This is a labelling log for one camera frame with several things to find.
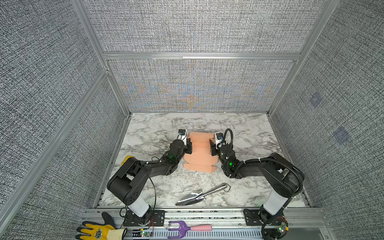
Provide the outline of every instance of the yellow glove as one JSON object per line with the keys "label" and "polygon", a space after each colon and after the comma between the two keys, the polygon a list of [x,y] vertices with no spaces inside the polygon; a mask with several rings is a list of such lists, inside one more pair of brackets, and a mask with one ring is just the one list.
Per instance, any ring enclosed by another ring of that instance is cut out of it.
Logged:
{"label": "yellow glove", "polygon": [[86,235],[79,234],[75,238],[80,240],[122,240],[127,229],[115,229],[113,219],[108,213],[103,212],[101,216],[104,224],[84,221],[83,226],[85,227],[79,227],[77,231]]}

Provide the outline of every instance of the white cylinder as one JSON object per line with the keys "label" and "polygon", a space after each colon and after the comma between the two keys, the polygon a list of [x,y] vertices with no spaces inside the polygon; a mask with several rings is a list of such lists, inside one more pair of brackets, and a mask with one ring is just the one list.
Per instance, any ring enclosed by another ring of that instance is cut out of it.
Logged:
{"label": "white cylinder", "polygon": [[148,211],[149,205],[144,200],[144,198],[139,195],[139,197],[134,201],[131,205],[127,206],[132,212],[134,212],[138,217],[144,216],[144,214]]}
{"label": "white cylinder", "polygon": [[287,200],[288,198],[285,198],[278,194],[275,190],[272,190],[272,192],[269,194],[269,197],[263,204],[263,207],[271,215],[275,215]]}

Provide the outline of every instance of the white marble tabletop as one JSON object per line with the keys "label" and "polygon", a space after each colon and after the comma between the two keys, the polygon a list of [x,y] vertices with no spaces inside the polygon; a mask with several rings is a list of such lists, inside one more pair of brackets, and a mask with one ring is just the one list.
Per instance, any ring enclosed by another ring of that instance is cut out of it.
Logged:
{"label": "white marble tabletop", "polygon": [[[267,157],[281,149],[265,114],[257,113],[134,113],[129,123],[111,176],[120,168],[128,155],[138,160],[150,161],[161,157],[169,150],[169,144],[176,139],[178,129],[188,132],[222,132],[231,128],[234,134],[233,149],[239,160]],[[272,187],[264,177],[230,179],[224,175],[221,164],[216,164],[213,173],[190,171],[183,167],[184,159],[169,176],[156,176],[152,180],[156,187],[156,206],[169,207],[196,188],[207,191],[223,182],[231,186],[229,192],[220,191],[209,195],[206,200],[191,206],[204,207],[259,207],[267,199]],[[141,196],[154,204],[154,190],[148,180]],[[107,189],[100,206],[124,206]],[[305,207],[299,194],[288,207]]]}

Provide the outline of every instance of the yellow object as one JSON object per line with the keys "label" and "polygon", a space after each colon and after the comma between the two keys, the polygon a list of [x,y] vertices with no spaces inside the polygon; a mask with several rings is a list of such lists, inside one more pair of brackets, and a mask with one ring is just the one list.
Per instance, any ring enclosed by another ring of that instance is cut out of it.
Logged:
{"label": "yellow object", "polygon": [[90,236],[81,236],[80,238],[83,240],[121,240],[126,231],[126,228],[123,229],[115,229],[111,225],[93,225],[93,224],[85,224],[86,227],[81,230],[82,233],[89,234]]}
{"label": "yellow object", "polygon": [[121,163],[121,165],[123,165],[130,157],[134,157],[134,156],[127,156],[124,161]]}

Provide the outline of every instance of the gray fabric wall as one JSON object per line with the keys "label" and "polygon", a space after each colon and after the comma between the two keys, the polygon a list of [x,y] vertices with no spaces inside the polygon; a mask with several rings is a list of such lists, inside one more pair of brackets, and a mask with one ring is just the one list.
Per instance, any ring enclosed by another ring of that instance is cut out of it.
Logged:
{"label": "gray fabric wall", "polygon": [[267,111],[292,60],[110,60],[136,112]]}
{"label": "gray fabric wall", "polygon": [[383,26],[383,1],[341,0],[272,116],[339,240],[384,238]]}
{"label": "gray fabric wall", "polygon": [[326,0],[84,0],[105,51],[300,52]]}
{"label": "gray fabric wall", "polygon": [[[1,207],[102,67],[70,0],[0,5]],[[124,118],[105,79],[1,239],[74,239]]]}
{"label": "gray fabric wall", "polygon": [[125,118],[104,80],[1,240],[74,239]]}
{"label": "gray fabric wall", "polygon": [[102,70],[70,0],[2,1],[0,207]]}
{"label": "gray fabric wall", "polygon": [[[326,0],[83,2],[106,52],[299,53]],[[291,63],[111,60],[136,112],[266,111]]]}

